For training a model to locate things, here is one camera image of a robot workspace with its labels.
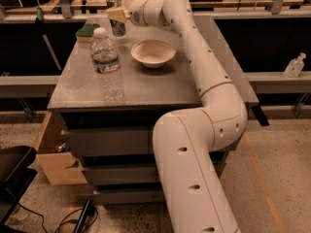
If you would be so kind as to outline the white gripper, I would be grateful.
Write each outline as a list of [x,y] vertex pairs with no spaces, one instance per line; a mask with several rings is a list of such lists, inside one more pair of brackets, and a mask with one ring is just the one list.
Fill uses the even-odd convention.
[[112,7],[106,10],[109,19],[126,23],[129,19],[136,26],[146,26],[144,8],[147,0],[133,0],[125,7]]

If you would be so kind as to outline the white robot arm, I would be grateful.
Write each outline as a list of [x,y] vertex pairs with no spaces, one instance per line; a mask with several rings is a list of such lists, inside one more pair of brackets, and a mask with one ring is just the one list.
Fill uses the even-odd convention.
[[241,233],[210,153],[243,135],[245,103],[198,31],[189,0],[135,0],[107,10],[108,18],[176,32],[183,44],[202,106],[157,120],[155,162],[175,233]]

